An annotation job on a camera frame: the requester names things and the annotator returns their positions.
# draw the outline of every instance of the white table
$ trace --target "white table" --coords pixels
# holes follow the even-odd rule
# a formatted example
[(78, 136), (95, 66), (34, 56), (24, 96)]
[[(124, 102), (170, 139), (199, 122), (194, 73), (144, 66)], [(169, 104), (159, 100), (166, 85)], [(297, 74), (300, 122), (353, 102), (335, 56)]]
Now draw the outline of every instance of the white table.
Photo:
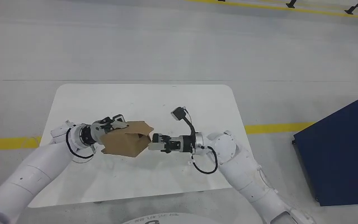
[[(178, 106), (187, 107), (197, 131), (209, 134), (229, 129), (251, 150), (232, 90), (224, 85), (63, 85), (56, 92), (41, 145), (47, 144), (50, 131), (66, 120), (91, 124), (116, 114), (123, 114), (127, 121), (144, 120), (154, 128), (151, 134), (189, 134), (185, 122), (170, 114)], [(231, 187), (219, 171), (199, 173), (188, 164), (188, 153), (144, 150), (130, 158), (104, 155), (102, 148), (98, 146), (88, 163), (72, 162), (29, 207)], [(206, 156), (197, 156), (196, 161), (203, 170), (214, 167)]]

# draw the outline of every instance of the floor marking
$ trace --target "floor marking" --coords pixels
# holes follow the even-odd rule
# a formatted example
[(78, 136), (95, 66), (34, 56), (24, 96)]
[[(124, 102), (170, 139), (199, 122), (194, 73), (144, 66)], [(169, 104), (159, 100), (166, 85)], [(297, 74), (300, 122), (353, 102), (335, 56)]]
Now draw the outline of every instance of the floor marking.
[(217, 0), (186, 0), (188, 2), (202, 2), (210, 4), (224, 4), (227, 6), (241, 6), (241, 7), (250, 7), (250, 8), (264, 8), (267, 10), (281, 10), (281, 11), (293, 11), (293, 12), (304, 12), (304, 13), (313, 13), (326, 16), (340, 16), (340, 17), (354, 17), (357, 18), (358, 15), (349, 15), (346, 12), (330, 12), (330, 11), (319, 11), (319, 10), (308, 10), (305, 8), (287, 8), (287, 6), (265, 6), (261, 4), (251, 4), (251, 3), (241, 3), (241, 2), (219, 2)]
[(314, 122), (287, 123), (287, 124), (257, 124), (245, 125), (246, 134), (270, 134), (279, 132), (300, 132)]
[[(245, 125), (245, 131), (246, 134), (299, 132), (312, 124), (314, 124), (314, 122)], [(37, 148), (40, 142), (41, 142), (41, 136), (0, 138), (0, 150), (18, 150), (21, 148)]]

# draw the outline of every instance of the box flap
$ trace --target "box flap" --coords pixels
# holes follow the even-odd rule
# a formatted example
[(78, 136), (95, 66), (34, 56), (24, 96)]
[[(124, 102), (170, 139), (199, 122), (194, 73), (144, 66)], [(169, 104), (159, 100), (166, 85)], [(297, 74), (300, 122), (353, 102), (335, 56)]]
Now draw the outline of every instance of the box flap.
[(124, 129), (118, 129), (115, 131), (120, 131), (121, 133), (125, 134), (142, 134), (144, 136), (147, 136), (150, 134), (154, 128), (147, 125), (144, 121), (138, 121), (138, 122), (126, 122), (129, 126)]

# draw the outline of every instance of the brown cardboard box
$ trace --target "brown cardboard box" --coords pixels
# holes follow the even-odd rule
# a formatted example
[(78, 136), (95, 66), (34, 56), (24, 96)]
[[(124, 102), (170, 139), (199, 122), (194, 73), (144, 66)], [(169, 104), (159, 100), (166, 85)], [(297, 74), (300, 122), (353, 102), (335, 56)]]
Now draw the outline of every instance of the brown cardboard box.
[(150, 144), (152, 127), (145, 122), (126, 122), (127, 128), (117, 129), (101, 137), (104, 154), (136, 157)]

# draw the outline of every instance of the black cable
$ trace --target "black cable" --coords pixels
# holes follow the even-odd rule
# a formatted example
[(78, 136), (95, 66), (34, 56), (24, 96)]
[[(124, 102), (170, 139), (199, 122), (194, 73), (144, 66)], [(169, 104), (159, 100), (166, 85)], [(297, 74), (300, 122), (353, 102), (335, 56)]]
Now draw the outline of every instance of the black cable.
[(202, 170), (200, 170), (200, 169), (196, 166), (195, 162), (192, 163), (192, 164), (195, 166), (195, 168), (196, 168), (199, 172), (201, 172), (202, 174), (213, 174), (213, 173), (216, 172), (216, 170), (218, 169), (218, 166), (219, 166), (219, 164), (218, 164), (218, 157), (217, 157), (217, 155), (216, 155), (216, 152), (215, 152), (214, 149), (213, 149), (212, 147), (210, 147), (210, 146), (208, 146), (208, 149), (210, 149), (210, 150), (213, 152), (214, 157), (215, 157), (215, 168), (214, 168), (212, 171), (210, 171), (210, 172), (202, 171)]
[(186, 123), (187, 125), (189, 125), (189, 127), (190, 127), (190, 135), (191, 135), (191, 136), (195, 136), (195, 128), (194, 128), (194, 126), (192, 125), (192, 123), (190, 123), (190, 121), (189, 121), (186, 117), (183, 117), (183, 120), (184, 120), (185, 123)]
[(67, 147), (69, 149), (69, 151), (74, 155), (74, 156), (77, 156), (78, 158), (84, 158), (84, 159), (88, 159), (88, 158), (91, 158), (94, 154), (92, 155), (89, 155), (89, 156), (80, 156), (79, 154), (73, 152), (73, 150), (71, 149), (71, 146), (69, 145), (69, 142), (68, 142), (68, 134), (69, 132), (71, 131), (71, 129), (69, 128), (66, 132), (66, 144), (67, 144)]

